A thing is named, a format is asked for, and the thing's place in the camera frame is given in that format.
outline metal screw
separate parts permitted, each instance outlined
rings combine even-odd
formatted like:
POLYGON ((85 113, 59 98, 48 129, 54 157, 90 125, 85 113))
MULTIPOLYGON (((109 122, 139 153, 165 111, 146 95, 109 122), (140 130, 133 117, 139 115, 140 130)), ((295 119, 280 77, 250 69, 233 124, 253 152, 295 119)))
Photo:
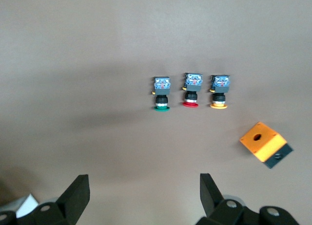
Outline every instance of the metal screw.
POLYGON ((5 219, 6 219, 6 217, 8 217, 6 214, 2 214, 2 215, 0 215, 0 221, 5 220, 5 219))
POLYGON ((269 214, 271 214, 272 216, 279 216, 279 213, 278 213, 278 211, 277 211, 277 209, 274 209, 274 208, 267 208, 267 212, 269 213, 269 214))
POLYGON ((236 208, 237 207, 237 205, 236 205, 236 203, 234 201, 227 201, 226 204, 230 208, 236 208))
POLYGON ((50 209, 50 206, 46 205, 46 206, 41 207, 40 211, 44 212, 44 211, 47 211, 48 209, 50 209))
POLYGON ((280 159, 283 158, 283 155, 280 154, 280 153, 276 153, 276 154, 274 155, 274 158, 275 158, 276 160, 280 160, 280 159))

